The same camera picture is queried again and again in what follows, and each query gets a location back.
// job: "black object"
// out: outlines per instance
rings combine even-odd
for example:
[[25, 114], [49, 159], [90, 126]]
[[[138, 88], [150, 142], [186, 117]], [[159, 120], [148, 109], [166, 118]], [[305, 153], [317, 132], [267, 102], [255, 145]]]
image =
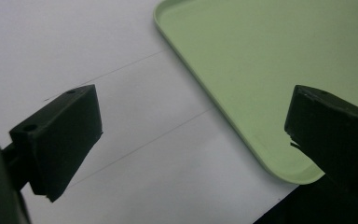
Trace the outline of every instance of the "black object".
[[295, 189], [256, 223], [358, 223], [358, 107], [296, 86], [284, 129], [325, 176]]
[[16, 219], [27, 216], [13, 215], [26, 214], [22, 200], [11, 199], [12, 192], [21, 198], [20, 190], [27, 182], [35, 194], [57, 200], [102, 133], [94, 85], [67, 91], [13, 128], [13, 143], [0, 150], [0, 206], [16, 209], [7, 215], [14, 218], [11, 222], [1, 223], [28, 223]]

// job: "green tray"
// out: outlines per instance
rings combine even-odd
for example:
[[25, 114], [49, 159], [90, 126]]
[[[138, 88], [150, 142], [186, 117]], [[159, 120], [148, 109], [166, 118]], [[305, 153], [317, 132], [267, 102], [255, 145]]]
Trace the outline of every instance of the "green tray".
[[324, 174], [283, 125], [296, 84], [358, 105], [358, 1], [168, 0], [155, 21], [269, 172]]

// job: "white tabletop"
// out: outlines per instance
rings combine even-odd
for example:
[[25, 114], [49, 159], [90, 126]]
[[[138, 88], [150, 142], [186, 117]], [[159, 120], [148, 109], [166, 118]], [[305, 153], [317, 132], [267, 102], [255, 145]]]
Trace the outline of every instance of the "white tabletop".
[[159, 0], [0, 1], [0, 146], [74, 87], [95, 84], [103, 136], [34, 224], [252, 223], [296, 186], [269, 175], [153, 22]]

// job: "light green surface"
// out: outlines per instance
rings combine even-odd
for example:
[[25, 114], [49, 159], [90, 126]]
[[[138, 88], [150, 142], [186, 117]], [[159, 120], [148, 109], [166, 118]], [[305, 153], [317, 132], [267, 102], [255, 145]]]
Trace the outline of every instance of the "light green surface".
[[168, 0], [155, 20], [268, 171], [324, 174], [283, 125], [296, 84], [358, 105], [358, 0]]

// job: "white table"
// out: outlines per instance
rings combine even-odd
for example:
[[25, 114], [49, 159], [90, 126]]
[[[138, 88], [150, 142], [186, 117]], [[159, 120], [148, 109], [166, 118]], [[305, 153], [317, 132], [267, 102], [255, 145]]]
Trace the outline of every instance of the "white table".
[[158, 0], [0, 1], [0, 146], [95, 84], [103, 137], [34, 224], [252, 223], [296, 186], [269, 175], [158, 33]]

